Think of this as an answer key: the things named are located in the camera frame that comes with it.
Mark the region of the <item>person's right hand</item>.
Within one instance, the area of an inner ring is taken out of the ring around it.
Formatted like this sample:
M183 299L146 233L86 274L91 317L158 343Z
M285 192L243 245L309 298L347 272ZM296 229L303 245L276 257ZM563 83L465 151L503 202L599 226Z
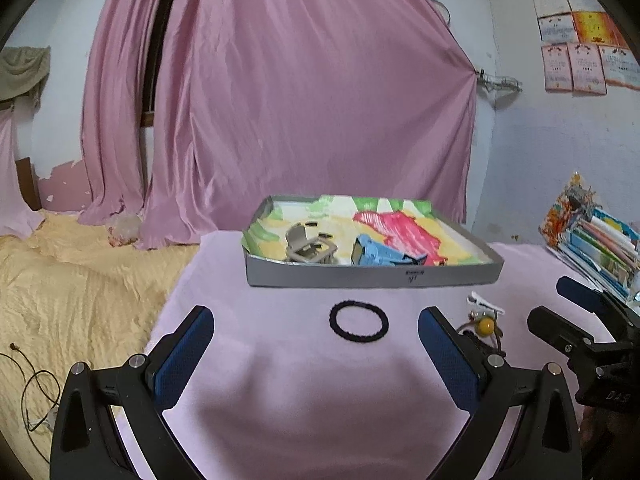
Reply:
M579 427L582 448L594 456L633 460L639 455L639 414L586 406Z

